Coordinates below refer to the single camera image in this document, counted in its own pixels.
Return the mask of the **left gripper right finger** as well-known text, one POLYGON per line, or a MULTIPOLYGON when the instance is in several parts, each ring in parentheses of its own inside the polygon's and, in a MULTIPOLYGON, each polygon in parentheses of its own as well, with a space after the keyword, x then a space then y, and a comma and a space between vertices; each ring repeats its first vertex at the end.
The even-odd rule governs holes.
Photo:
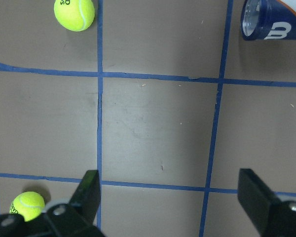
POLYGON ((239 170, 237 198, 261 237, 296 237, 296 198, 277 195, 252 169, 239 170))

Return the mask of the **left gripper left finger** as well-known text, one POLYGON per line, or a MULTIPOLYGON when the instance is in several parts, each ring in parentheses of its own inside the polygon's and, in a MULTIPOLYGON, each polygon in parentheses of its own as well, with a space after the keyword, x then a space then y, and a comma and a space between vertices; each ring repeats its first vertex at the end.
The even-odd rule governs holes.
POLYGON ((88 170, 68 203, 28 222, 21 214, 0 215, 0 237, 103 237, 93 224, 100 201, 99 172, 88 170))

